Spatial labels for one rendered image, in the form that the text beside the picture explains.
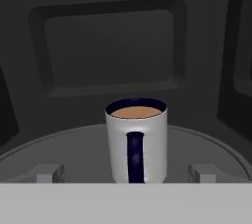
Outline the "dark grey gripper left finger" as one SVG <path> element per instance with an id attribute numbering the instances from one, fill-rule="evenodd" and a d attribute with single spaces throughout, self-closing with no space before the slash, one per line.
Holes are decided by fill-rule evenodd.
<path id="1" fill-rule="evenodd" d="M 63 164 L 39 164 L 28 173 L 7 179 L 6 183 L 63 183 L 64 171 Z"/>

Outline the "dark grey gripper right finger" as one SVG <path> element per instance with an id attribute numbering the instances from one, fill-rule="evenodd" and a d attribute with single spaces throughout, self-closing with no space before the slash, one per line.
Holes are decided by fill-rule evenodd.
<path id="1" fill-rule="evenodd" d="M 237 177 L 224 173 L 213 164 L 190 164 L 188 166 L 188 181 L 190 183 L 249 183 L 247 178 Z"/>

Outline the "white cup of tea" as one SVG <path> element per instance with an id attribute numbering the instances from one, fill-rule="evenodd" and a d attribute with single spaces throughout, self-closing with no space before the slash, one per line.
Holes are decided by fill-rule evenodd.
<path id="1" fill-rule="evenodd" d="M 159 113 L 136 119 L 114 116 L 136 106 Z M 167 105 L 152 98 L 127 98 L 110 103 L 104 113 L 114 181 L 162 183 L 167 174 Z"/>

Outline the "grey round microwave turntable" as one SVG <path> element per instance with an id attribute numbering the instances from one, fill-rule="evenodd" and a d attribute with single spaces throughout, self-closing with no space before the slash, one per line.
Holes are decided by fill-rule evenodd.
<path id="1" fill-rule="evenodd" d="M 252 165 L 227 144 L 202 133 L 169 126 L 168 183 L 186 183 L 188 166 L 214 164 L 227 174 L 252 179 Z M 105 125 L 77 128 L 33 140 L 0 156 L 0 181 L 23 175 L 39 164 L 62 164 L 67 183 L 111 183 Z"/>

